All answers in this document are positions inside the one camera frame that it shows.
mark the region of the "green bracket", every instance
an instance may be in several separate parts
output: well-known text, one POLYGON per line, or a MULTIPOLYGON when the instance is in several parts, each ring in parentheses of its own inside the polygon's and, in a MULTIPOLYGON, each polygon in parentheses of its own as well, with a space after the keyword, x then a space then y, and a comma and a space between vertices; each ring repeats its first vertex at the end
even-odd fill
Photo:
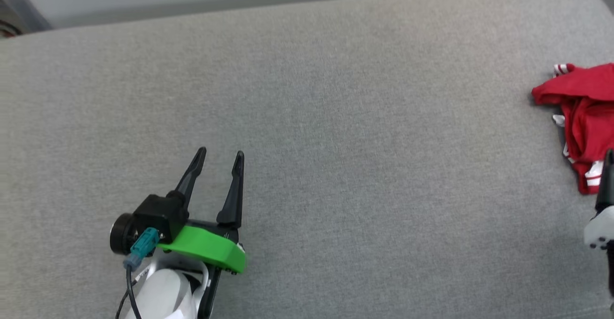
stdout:
POLYGON ((236 243, 202 228, 186 225, 173 243, 158 243, 158 247, 175 251, 207 264, 243 273, 245 252, 236 243))

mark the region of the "cable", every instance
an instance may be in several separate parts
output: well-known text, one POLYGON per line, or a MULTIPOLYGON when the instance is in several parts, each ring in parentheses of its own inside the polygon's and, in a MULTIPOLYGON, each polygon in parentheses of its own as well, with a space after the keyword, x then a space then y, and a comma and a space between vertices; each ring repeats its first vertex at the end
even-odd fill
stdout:
MULTIPOLYGON (((134 286, 136 284, 136 281, 132 281, 132 286, 134 286)), ((119 302, 119 308, 117 308, 117 312, 116 312, 116 319, 119 319, 119 315, 121 314, 121 309, 123 308, 123 303, 126 301, 128 297, 128 290, 126 289, 126 291, 123 293, 123 296, 121 297, 121 301, 119 302)))
MULTIPOLYGON (((141 271, 138 275, 136 275, 136 277, 134 277, 134 280, 132 281, 132 286, 136 286, 136 284, 139 282, 141 277, 147 274, 147 272, 149 271, 149 267, 151 267, 151 265, 146 266, 143 269, 143 271, 141 271)), ((119 315, 121 314, 121 310, 123 309, 123 303, 126 301, 127 298, 128 298, 128 289, 126 289, 126 291, 123 293, 123 297, 121 297, 121 301, 119 302, 119 308, 117 308, 117 312, 116 312, 116 319, 119 319, 119 315)))
POLYGON ((126 286, 128 287, 128 297, 130 298, 130 306, 132 306, 132 311, 134 312, 134 317, 136 319, 142 319, 141 314, 139 313, 138 307, 136 307, 136 299, 134 299, 134 291, 132 290, 132 267, 126 267, 126 286))
POLYGON ((610 295, 614 297, 614 246, 608 249, 607 256, 608 256, 608 269, 610 269, 610 280, 609 280, 610 284, 608 288, 610 288, 610 295))

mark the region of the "white stripe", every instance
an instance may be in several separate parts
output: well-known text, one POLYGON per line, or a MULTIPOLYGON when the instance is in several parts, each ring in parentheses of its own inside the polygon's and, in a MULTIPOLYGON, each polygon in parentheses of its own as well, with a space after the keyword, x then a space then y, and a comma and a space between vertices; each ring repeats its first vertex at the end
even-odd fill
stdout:
POLYGON ((601 183, 601 177, 597 177, 596 179, 586 180, 586 184, 589 187, 599 186, 600 183, 601 183))
POLYGON ((592 162, 592 167, 588 172, 584 174, 585 177, 600 177, 601 172, 603 172, 603 161, 597 160, 596 162, 592 162))

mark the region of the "red cloth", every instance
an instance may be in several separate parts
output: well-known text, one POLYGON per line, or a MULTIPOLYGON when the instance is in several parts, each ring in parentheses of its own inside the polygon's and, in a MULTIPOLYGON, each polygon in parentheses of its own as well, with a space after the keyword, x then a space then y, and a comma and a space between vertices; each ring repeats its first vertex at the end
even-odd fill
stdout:
POLYGON ((579 175, 579 191, 594 194, 585 173, 614 148, 614 63, 592 68, 574 67, 531 92, 538 105, 560 105, 565 116, 565 139, 572 165, 579 175))

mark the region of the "gray fabric surface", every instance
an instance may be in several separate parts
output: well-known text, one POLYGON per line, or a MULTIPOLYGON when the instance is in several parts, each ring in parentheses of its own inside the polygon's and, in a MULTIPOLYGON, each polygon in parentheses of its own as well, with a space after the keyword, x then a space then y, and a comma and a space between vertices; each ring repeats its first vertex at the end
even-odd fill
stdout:
POLYGON ((109 227, 198 146, 191 216, 246 155, 246 273, 215 317, 607 313, 552 109, 554 63, 612 61, 600 0, 335 0, 0 42, 2 317, 109 318, 109 227))

